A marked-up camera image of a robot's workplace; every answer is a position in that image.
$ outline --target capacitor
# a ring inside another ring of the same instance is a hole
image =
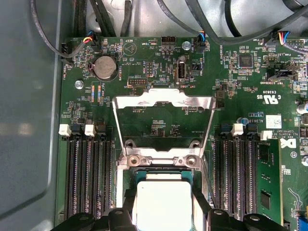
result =
[[[115,59],[110,56],[99,57],[90,64],[89,68],[98,80],[103,82],[109,82],[118,75],[118,65]]]
[[[297,112],[299,114],[306,114],[308,113],[308,103],[303,103],[303,104],[300,104],[298,107],[297,107]]]
[[[244,126],[246,126],[247,124],[249,124],[249,119],[240,117],[236,120],[236,123],[243,124]]]
[[[185,41],[182,43],[182,48],[185,51],[189,51],[192,48],[192,44],[189,41]]]

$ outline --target motherboard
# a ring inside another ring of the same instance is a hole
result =
[[[63,49],[81,41],[68,39]],[[307,39],[287,43],[303,48]],[[207,126],[210,202],[239,220],[260,213],[290,230],[307,216],[307,56],[262,39],[221,46],[211,39],[163,36],[98,38],[63,62],[57,223],[78,212],[99,218],[119,205],[116,163],[123,143],[187,148],[202,142]],[[211,123],[203,107],[164,100],[123,107],[115,118],[115,97],[156,89],[213,97]],[[124,174],[123,190],[134,177],[129,170]]]

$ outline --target yellow wire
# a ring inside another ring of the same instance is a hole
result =
[[[282,34],[279,32],[278,35],[279,35],[280,44],[283,46]]]
[[[85,37],[85,38],[83,39],[83,42],[86,42],[88,39],[90,39],[90,41],[93,41],[92,37]]]

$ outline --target screw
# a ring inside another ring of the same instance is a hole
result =
[[[79,220],[87,220],[89,219],[87,216],[82,216],[81,218],[79,218]]]
[[[187,159],[186,159],[186,164],[189,165],[190,167],[193,167],[196,165],[196,158],[194,156],[189,156]]]
[[[132,164],[133,166],[137,166],[137,165],[140,164],[140,159],[139,159],[139,157],[137,157],[137,156],[132,156],[132,157],[129,159],[129,161],[131,162],[131,164]]]
[[[83,84],[82,80],[77,80],[75,82],[75,88],[76,89],[81,90],[81,89],[83,89],[83,86],[84,86],[84,84]]]
[[[223,212],[222,212],[221,210],[219,210],[219,209],[216,209],[216,210],[214,211],[214,213],[215,213],[216,215],[222,215],[222,214],[223,214]]]
[[[185,41],[182,43],[182,48],[185,51],[189,51],[192,48],[192,44],[189,41]]]
[[[255,216],[255,215],[251,215],[251,216],[250,216],[250,219],[253,220],[253,221],[260,221],[260,218],[258,218],[258,217]]]

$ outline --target gray plastic panel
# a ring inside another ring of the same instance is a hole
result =
[[[2,231],[50,230],[54,223],[58,139],[53,129],[62,65],[55,64],[35,29],[29,2],[2,1],[0,8]],[[47,37],[56,43],[59,12],[65,9],[61,20],[71,25],[72,1],[37,0],[37,7]]]

